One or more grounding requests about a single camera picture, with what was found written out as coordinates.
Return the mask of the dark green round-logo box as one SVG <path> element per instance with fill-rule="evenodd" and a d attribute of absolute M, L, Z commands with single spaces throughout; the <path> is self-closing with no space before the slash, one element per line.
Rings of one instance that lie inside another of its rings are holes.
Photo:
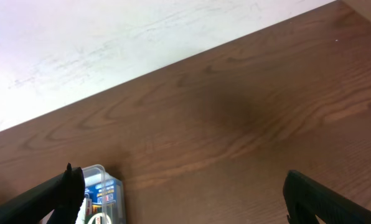
<path fill-rule="evenodd" d="M 93 204 L 91 214 L 85 217 L 85 224 L 117 224 L 118 211 L 115 203 L 102 205 Z"/>

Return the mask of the blue Kool Fever box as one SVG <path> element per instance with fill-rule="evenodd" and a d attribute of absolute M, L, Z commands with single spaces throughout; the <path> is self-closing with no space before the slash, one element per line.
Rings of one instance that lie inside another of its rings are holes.
<path fill-rule="evenodd" d="M 104 184 L 97 183 L 94 185 L 86 186 L 85 197 L 92 200 L 92 204 L 102 205 L 103 203 L 115 202 L 117 199 L 117 185 L 111 179 L 107 180 Z"/>

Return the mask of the white green medicine box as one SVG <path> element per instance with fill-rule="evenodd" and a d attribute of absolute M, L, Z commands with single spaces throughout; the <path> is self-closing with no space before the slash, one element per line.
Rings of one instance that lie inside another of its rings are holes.
<path fill-rule="evenodd" d="M 90 198 L 84 198 L 80 210 L 77 215 L 75 224 L 86 224 L 87 216 L 92 214 L 92 200 Z"/>

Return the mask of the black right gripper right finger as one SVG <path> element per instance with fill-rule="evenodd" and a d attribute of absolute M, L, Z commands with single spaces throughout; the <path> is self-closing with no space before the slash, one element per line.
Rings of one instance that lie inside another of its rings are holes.
<path fill-rule="evenodd" d="M 283 185 L 289 224 L 368 224 L 371 211 L 335 191 L 290 170 Z"/>

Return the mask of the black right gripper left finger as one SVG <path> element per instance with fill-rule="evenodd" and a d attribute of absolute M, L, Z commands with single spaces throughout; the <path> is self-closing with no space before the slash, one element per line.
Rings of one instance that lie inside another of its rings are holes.
<path fill-rule="evenodd" d="M 82 169 L 68 164 L 64 173 L 0 205 L 0 224 L 35 224 L 48 214 L 48 223 L 74 224 L 84 193 Z"/>

